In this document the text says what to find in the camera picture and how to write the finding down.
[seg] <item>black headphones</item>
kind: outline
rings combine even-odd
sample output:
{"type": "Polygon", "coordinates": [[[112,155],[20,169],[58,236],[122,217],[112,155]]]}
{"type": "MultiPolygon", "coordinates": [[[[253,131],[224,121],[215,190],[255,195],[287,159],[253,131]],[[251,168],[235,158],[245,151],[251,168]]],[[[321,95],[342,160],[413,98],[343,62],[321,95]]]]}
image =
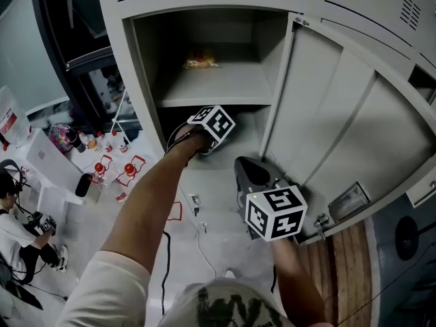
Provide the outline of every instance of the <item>black headphones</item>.
{"type": "Polygon", "coordinates": [[[22,191],[22,186],[24,185],[24,176],[22,175],[22,170],[18,167],[14,160],[6,159],[0,162],[0,173],[8,173],[6,170],[6,166],[14,167],[20,175],[20,180],[15,182],[15,191],[14,193],[20,193],[22,191]]]}

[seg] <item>ventilation slots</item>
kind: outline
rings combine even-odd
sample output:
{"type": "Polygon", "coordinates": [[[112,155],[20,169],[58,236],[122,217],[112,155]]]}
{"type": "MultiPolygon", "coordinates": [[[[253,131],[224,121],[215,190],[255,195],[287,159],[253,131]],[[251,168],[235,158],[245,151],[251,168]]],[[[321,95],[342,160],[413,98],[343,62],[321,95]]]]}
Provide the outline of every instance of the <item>ventilation slots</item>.
{"type": "Polygon", "coordinates": [[[418,27],[421,9],[412,0],[403,0],[400,19],[413,30],[418,27]]]}

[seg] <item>wooden floor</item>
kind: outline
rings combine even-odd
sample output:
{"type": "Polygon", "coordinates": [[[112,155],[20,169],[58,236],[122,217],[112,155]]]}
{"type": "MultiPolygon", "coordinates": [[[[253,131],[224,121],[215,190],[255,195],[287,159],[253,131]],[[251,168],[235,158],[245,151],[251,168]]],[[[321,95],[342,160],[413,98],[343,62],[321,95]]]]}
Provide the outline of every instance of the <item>wooden floor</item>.
{"type": "Polygon", "coordinates": [[[371,267],[363,222],[300,247],[307,272],[320,292],[334,326],[369,327],[371,267]]]}

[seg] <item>forearm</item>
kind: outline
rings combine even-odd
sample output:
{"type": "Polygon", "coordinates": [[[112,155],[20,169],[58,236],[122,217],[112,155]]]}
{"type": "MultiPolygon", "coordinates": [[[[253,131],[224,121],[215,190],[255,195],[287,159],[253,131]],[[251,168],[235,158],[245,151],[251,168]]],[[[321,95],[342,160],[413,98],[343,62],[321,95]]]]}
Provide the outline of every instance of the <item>forearm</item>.
{"type": "Polygon", "coordinates": [[[324,303],[298,257],[296,245],[288,239],[271,245],[283,308],[297,327],[326,322],[324,303]]]}
{"type": "Polygon", "coordinates": [[[177,185],[196,148],[186,141],[175,146],[134,187],[102,247],[143,265],[151,273],[177,185]]]}
{"type": "Polygon", "coordinates": [[[41,249],[42,247],[48,244],[48,241],[50,240],[50,237],[52,235],[53,235],[53,229],[44,232],[42,235],[36,238],[35,242],[32,243],[31,246],[41,249]]]}

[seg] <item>black pants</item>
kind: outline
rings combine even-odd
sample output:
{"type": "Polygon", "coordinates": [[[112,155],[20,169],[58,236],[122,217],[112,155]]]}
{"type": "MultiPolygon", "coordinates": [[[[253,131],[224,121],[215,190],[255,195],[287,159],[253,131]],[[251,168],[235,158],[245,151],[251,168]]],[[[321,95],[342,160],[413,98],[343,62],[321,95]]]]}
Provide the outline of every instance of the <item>black pants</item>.
{"type": "MultiPolygon", "coordinates": [[[[35,236],[39,235],[34,229],[28,228],[27,226],[25,226],[25,228],[31,234],[35,236]]],[[[57,253],[49,244],[45,245],[41,249],[35,248],[34,246],[30,245],[27,247],[21,247],[20,257],[26,264],[26,277],[20,281],[21,284],[25,285],[32,282],[33,276],[35,274],[36,262],[38,261],[39,256],[45,263],[49,265],[59,265],[59,258],[57,256],[57,253]]]]}

